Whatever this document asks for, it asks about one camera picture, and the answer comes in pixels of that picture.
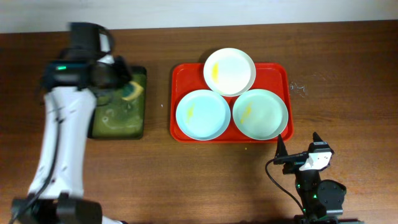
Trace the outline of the light green plate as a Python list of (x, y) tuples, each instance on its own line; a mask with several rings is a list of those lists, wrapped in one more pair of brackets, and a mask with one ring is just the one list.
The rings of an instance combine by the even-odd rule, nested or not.
[(282, 134), (289, 122), (284, 101), (269, 90), (253, 89), (240, 95), (233, 105), (233, 121), (247, 137), (271, 140)]

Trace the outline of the green and yellow sponge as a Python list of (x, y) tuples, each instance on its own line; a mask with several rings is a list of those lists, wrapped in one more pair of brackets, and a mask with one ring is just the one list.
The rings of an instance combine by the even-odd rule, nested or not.
[(137, 82), (131, 81), (123, 87), (122, 99), (125, 101), (135, 100), (144, 91), (144, 88)]

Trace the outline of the light blue plate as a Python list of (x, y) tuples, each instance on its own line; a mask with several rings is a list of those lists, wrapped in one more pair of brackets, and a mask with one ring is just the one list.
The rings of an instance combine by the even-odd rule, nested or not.
[(197, 141), (209, 141), (226, 131), (231, 111), (221, 95), (211, 90), (195, 90), (179, 101), (175, 118), (186, 136)]

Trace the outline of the white plate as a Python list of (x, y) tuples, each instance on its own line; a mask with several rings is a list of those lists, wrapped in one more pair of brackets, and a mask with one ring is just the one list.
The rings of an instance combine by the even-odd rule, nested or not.
[(208, 87), (222, 96), (239, 96), (248, 91), (256, 79), (252, 58), (235, 48), (213, 52), (205, 61), (203, 78)]

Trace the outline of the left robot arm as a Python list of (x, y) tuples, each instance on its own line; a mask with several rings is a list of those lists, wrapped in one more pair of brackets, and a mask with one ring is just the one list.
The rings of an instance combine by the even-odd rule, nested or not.
[(46, 116), (39, 166), (27, 197), (12, 202), (12, 222), (111, 222), (99, 203), (83, 197), (91, 117), (100, 95), (122, 90), (123, 100), (131, 101), (143, 91), (113, 49), (113, 37), (103, 26), (70, 24), (70, 46), (47, 65), (40, 82)]

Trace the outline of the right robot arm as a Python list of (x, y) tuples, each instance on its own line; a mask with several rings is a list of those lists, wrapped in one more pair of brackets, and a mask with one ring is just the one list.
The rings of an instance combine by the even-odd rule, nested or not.
[[(291, 197), (301, 210), (300, 215), (294, 216), (294, 223), (326, 223), (349, 224), (361, 223), (360, 220), (340, 220), (343, 214), (346, 187), (334, 180), (322, 180), (320, 172), (330, 166), (334, 150), (317, 133), (312, 135), (306, 151), (298, 154), (289, 154), (281, 135), (277, 137), (277, 149), (273, 159), (265, 165), (265, 171), (270, 180)], [(284, 175), (295, 176), (295, 189), (300, 198), (294, 197), (271, 176), (269, 164), (283, 165)]]

